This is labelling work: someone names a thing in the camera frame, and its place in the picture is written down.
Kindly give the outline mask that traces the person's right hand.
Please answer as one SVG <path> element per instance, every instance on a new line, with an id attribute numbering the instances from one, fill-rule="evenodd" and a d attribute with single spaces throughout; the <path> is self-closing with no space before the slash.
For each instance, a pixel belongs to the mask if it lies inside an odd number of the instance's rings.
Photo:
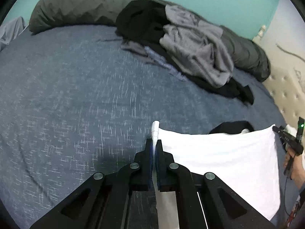
<path id="1" fill-rule="evenodd" d="M 296 155 L 295 151 L 289 147 L 285 155 L 284 167 L 288 165 L 290 158 L 293 158 L 293 165 L 291 168 L 291 180 L 294 181 L 296 187 L 301 190 L 304 184 L 304 167 L 302 155 Z"/>

